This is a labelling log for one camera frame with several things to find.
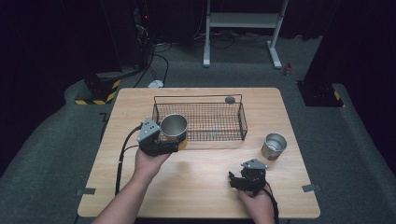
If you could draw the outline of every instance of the white table leg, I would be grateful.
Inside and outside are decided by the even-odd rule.
[[[204,67],[209,67],[209,66],[210,66],[210,0],[207,0]]]
[[[282,8],[280,9],[279,16],[277,17],[276,21],[276,27],[274,30],[273,37],[270,41],[267,41],[268,49],[270,50],[271,58],[273,59],[274,62],[274,67],[276,69],[281,69],[282,68],[282,63],[279,60],[279,57],[277,56],[277,52],[275,49],[275,44],[277,41],[277,37],[279,35],[280,27],[282,26],[282,21],[283,18],[285,17],[285,11],[286,7],[288,6],[289,0],[284,0],[282,4]]]

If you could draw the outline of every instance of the small metal cup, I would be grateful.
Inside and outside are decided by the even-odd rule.
[[[187,146],[187,119],[180,114],[167,115],[160,123],[161,131],[168,140],[178,140],[178,150]]]
[[[262,155],[268,161],[276,161],[287,145],[288,142],[281,134],[270,133],[265,137]]]

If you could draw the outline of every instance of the metal bracket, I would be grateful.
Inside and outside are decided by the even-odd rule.
[[[307,193],[308,191],[314,191],[314,192],[318,192],[320,190],[322,190],[322,187],[319,184],[310,184],[310,185],[305,185],[303,186],[303,190],[305,193]]]
[[[145,121],[142,125],[142,130],[140,131],[139,135],[137,136],[137,142],[141,142],[145,140],[147,137],[152,136],[154,133],[160,130],[160,126],[154,122],[154,120],[146,117]]]
[[[244,163],[241,164],[241,166],[243,166],[247,169],[255,169],[255,170],[265,170],[268,168],[268,165],[262,163],[261,161],[259,161],[257,159],[245,161]]]
[[[96,189],[90,189],[90,188],[78,189],[76,195],[81,196],[83,194],[95,194],[95,192]]]

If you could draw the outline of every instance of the black curtain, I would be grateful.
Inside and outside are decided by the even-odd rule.
[[[0,175],[24,141],[62,108],[64,91],[82,79],[64,43],[61,1],[0,3]]]
[[[395,7],[392,0],[341,1],[304,79],[304,83],[318,89],[333,83],[345,85],[353,106],[394,174]]]
[[[304,40],[325,35],[341,0],[289,0],[279,36]]]

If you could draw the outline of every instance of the black cable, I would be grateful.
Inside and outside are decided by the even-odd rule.
[[[168,75],[168,70],[169,70],[169,62],[168,60],[166,60],[163,56],[158,55],[158,54],[154,54],[154,56],[160,57],[162,59],[165,60],[166,62],[166,70],[165,70],[165,75],[163,75],[163,87],[165,87],[165,80],[166,80],[166,76]]]
[[[105,130],[106,130],[106,127],[107,127],[107,124],[108,124],[108,119],[106,118],[107,117],[107,113],[99,113],[99,115],[103,115],[102,122],[105,123],[103,125],[102,132],[100,134],[100,142],[102,142],[102,139],[103,139],[103,136],[105,135]]]
[[[274,195],[272,194],[272,189],[271,189],[271,186],[270,186],[270,184],[269,184],[268,182],[267,182],[267,185],[268,185],[268,187],[270,188],[271,193],[268,192],[268,190],[266,190],[265,188],[262,188],[262,190],[264,190],[264,192],[268,195],[268,197],[270,197],[271,202],[272,202],[272,205],[273,205],[273,207],[274,207],[274,220],[275,220],[275,224],[279,224],[279,210],[278,210],[278,208],[277,208],[277,202],[276,202],[276,200],[275,200],[275,198],[274,198]]]
[[[125,152],[126,150],[130,149],[130,148],[133,148],[133,147],[139,147],[139,145],[127,147],[127,148],[124,149],[124,152]]]
[[[152,78],[154,78],[154,80],[158,80],[157,73],[151,66],[149,67],[149,71],[151,72]]]
[[[78,223],[78,218],[79,218],[79,214],[76,215],[75,221],[73,222],[74,224]]]
[[[202,0],[201,19],[200,19],[200,22],[199,22],[199,26],[198,26],[197,32],[194,35],[194,39],[196,38],[196,36],[199,34],[199,32],[201,30],[201,27],[202,27],[202,24],[203,24],[203,21],[204,21],[204,14],[205,14],[205,3],[204,3],[204,0]]]
[[[214,38],[213,40],[218,40],[218,41],[230,41],[231,40],[231,43],[226,47],[217,47],[216,45],[214,45],[212,43],[213,41],[211,41],[210,46],[213,47],[214,49],[228,49],[235,43],[235,38],[232,35],[220,35],[220,36],[217,36],[216,38]]]
[[[139,84],[139,82],[142,80],[143,76],[147,73],[147,71],[149,70],[149,68],[151,67],[151,63],[152,63],[152,59],[154,58],[154,50],[155,50],[155,46],[152,48],[151,51],[151,58],[149,60],[148,66],[146,68],[146,70],[142,73],[142,76],[140,76],[140,78],[137,80],[136,84],[134,84],[134,88],[137,86],[137,84]]]
[[[129,147],[126,148],[126,144],[128,144],[129,138],[132,136],[132,134],[134,134],[137,130],[140,130],[142,128],[142,126],[143,126],[143,123],[141,123],[139,126],[135,127],[133,130],[131,130],[131,132],[125,138],[125,141],[122,146],[121,153],[120,153],[119,167],[117,169],[116,195],[120,192],[120,181],[121,181],[122,163],[123,163],[124,153],[129,148]]]
[[[137,75],[137,74],[141,73],[143,71],[143,69],[144,69],[144,67],[141,67],[135,71],[129,72],[127,74],[124,74],[124,75],[121,75],[118,77],[100,77],[100,80],[101,81],[118,81],[118,80],[121,80],[126,77],[132,77],[134,75]]]
[[[260,43],[262,41],[267,41],[268,40],[268,36],[262,36],[262,35],[257,35],[257,36],[252,36],[251,40],[243,40],[243,39],[238,39],[237,37],[235,38],[235,42],[236,43],[248,43],[248,44],[254,44],[254,43]]]
[[[192,45],[193,48],[198,49],[205,45],[205,40],[196,39]]]
[[[157,45],[155,45],[155,46],[157,47],[157,46],[160,46],[160,45],[168,45],[169,48],[163,49],[163,50],[159,50],[159,51],[155,51],[154,53],[163,53],[163,52],[166,52],[166,51],[168,51],[169,49],[171,49],[172,46],[173,46],[172,43],[157,44]]]

